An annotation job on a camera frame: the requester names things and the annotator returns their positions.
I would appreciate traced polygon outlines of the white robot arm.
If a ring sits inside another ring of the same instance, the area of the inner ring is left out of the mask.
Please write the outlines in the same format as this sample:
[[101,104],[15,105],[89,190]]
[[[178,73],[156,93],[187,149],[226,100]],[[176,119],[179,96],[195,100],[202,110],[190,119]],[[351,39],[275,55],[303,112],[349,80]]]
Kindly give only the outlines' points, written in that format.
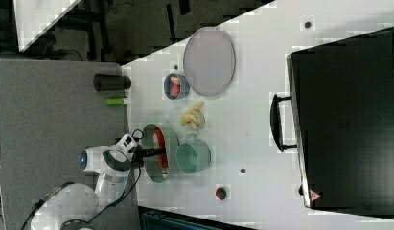
[[143,167],[146,157],[166,152],[162,134],[154,134],[147,148],[126,134],[114,145],[83,150],[80,167],[94,173],[96,183],[66,182],[56,187],[35,204],[29,215],[30,230],[95,230],[92,221],[129,194],[130,171]]

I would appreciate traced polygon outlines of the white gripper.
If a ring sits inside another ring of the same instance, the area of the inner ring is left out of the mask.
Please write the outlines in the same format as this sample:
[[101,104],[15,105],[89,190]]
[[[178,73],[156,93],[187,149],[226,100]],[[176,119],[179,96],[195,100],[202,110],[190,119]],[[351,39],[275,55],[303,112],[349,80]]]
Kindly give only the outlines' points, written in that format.
[[166,153],[165,149],[142,149],[139,143],[139,138],[132,137],[130,134],[125,134],[117,142],[117,146],[128,158],[132,168],[141,168],[144,166],[144,162],[140,156],[140,151],[143,157],[153,157]]

